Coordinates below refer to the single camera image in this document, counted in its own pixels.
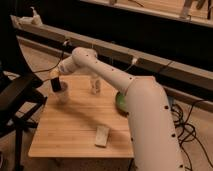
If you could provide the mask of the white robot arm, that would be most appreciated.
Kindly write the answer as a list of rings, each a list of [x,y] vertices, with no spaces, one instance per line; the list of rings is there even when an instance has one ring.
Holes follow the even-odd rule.
[[[50,71],[52,80],[89,68],[125,96],[136,171],[185,171],[169,101],[154,76],[134,76],[77,47]]]

